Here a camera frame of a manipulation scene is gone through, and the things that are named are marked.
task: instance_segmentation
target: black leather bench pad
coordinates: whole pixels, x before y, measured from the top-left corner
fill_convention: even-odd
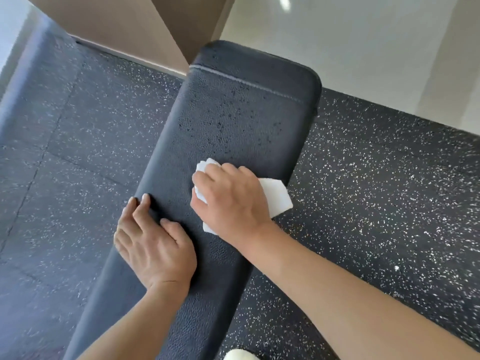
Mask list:
[[[321,83],[311,70],[216,41],[190,67],[136,192],[150,193],[152,215],[179,221],[193,239],[198,270],[161,359],[212,359],[250,274],[230,245],[202,230],[191,210],[191,176],[200,160],[245,165],[285,184],[315,117]],[[145,289],[112,250],[67,349],[75,359],[143,296]]]

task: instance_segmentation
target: white shoe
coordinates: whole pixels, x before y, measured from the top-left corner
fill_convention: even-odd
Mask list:
[[[225,357],[223,358],[223,360],[260,360],[260,359],[248,351],[235,348],[233,350],[228,351]]]

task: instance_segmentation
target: black bench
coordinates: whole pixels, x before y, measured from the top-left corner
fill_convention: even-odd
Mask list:
[[[321,82],[312,70],[227,41],[201,49],[178,93],[136,192],[153,197],[155,219],[182,223],[198,269],[161,359],[213,359],[250,275],[234,248],[202,230],[190,208],[200,160],[247,166],[288,183],[316,115]],[[64,359],[77,358],[145,289],[112,249]]]

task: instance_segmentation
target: finger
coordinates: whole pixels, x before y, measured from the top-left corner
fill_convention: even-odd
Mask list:
[[[257,176],[255,175],[255,173],[252,172],[249,168],[247,168],[247,167],[245,167],[245,166],[239,167],[238,170],[239,170],[240,172],[242,172],[242,173],[243,173],[244,175],[246,175],[246,176],[257,178]]]
[[[207,197],[212,191],[214,181],[206,173],[197,171],[191,176],[191,180],[204,197]]]
[[[230,164],[230,163],[224,163],[224,164],[222,164],[222,169],[223,169],[226,173],[228,173],[228,174],[230,174],[230,175],[232,175],[232,176],[237,175],[237,174],[239,173],[239,170],[238,170],[233,164]]]
[[[133,213],[137,208],[137,199],[131,197],[122,211],[120,219],[118,220],[118,228],[122,229],[130,237],[135,237],[142,234],[139,225],[135,222]]]
[[[160,225],[163,227],[166,233],[177,242],[177,244],[183,244],[190,241],[189,236],[187,235],[180,223],[170,221],[167,218],[162,218],[160,220]]]
[[[205,174],[208,175],[213,181],[219,181],[224,178],[227,173],[217,164],[210,163],[205,167]]]
[[[130,264],[130,255],[128,253],[127,248],[125,248],[121,242],[119,242],[117,239],[113,239],[113,245],[117,249],[118,254],[125,260],[128,264]]]
[[[197,197],[197,194],[195,193],[195,188],[192,188],[191,190],[190,207],[195,211],[198,217],[203,220],[203,218],[207,214],[208,205]]]
[[[120,244],[122,244],[125,248],[130,248],[132,246],[132,239],[128,234],[123,231],[121,228],[117,229],[117,232],[113,235],[113,240],[118,241]]]
[[[141,197],[141,202],[138,207],[133,212],[133,219],[140,227],[142,231],[147,231],[153,227],[156,227],[157,224],[153,220],[152,216],[149,215],[148,210],[150,209],[150,195],[145,193]]]

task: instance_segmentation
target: forearm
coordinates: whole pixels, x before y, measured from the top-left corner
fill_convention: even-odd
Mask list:
[[[160,352],[186,292],[169,283],[145,296],[97,339],[79,360],[154,359]]]
[[[269,227],[242,254],[310,318],[342,360],[478,359],[412,309]]]

